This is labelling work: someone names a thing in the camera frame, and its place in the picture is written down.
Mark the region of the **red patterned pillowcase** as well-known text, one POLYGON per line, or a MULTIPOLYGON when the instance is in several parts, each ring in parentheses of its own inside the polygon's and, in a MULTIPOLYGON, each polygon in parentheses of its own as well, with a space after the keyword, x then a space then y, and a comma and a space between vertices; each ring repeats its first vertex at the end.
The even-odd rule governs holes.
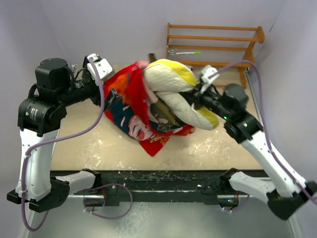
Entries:
POLYGON ((105 96, 109 96, 110 91, 114 89, 122 97, 105 112, 105 115, 153 157, 172 135, 186 136, 193 133, 195 128, 183 124, 173 126, 171 131, 163 131, 159 129, 157 120, 150 118, 150 100, 147 99, 143 75, 143 70, 148 64, 146 61, 137 61, 119 70, 104 82, 105 96))

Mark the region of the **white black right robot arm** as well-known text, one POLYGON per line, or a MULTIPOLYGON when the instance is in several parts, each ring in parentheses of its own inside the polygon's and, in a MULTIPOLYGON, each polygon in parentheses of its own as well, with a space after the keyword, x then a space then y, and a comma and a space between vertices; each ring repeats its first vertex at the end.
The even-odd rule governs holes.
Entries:
POLYGON ((231 168, 220 176, 220 188, 226 194, 240 191, 266 203, 271 212, 288 220, 317 191, 315 181, 307 181, 292 169, 273 148, 264 127, 246 110, 248 95, 242 86, 228 84, 223 93, 203 91, 199 84, 192 91, 193 105, 204 106, 225 120, 224 129, 261 165, 270 181, 251 177, 231 168))

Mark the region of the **white yellow pillow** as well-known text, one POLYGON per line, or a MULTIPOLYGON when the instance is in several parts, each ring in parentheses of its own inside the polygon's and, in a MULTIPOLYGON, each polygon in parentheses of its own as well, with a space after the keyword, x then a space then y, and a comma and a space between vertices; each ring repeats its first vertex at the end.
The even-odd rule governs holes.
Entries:
POLYGON ((189 93, 198 85, 194 73, 184 64, 159 59, 143 68, 143 82, 151 103, 150 119, 160 125, 182 127, 190 125, 213 130, 219 125, 218 116, 202 106, 195 109, 181 93, 189 93))

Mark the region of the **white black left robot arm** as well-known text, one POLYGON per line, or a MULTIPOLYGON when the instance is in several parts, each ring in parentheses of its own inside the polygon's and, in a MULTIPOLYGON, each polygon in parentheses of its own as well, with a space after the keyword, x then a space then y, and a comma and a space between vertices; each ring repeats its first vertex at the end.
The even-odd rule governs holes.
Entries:
POLYGON ((115 90, 106 99, 100 96, 101 85, 115 73, 106 59, 97 54, 86 56, 82 70, 82 78, 78 78, 60 58, 46 59, 36 67, 37 82, 18 109, 21 169, 17 187, 7 194, 8 201, 42 213, 61 206, 69 195, 82 190, 90 194, 101 191, 99 172, 83 169, 61 177, 53 177, 50 172, 66 108, 90 99, 106 111, 118 100, 115 90))

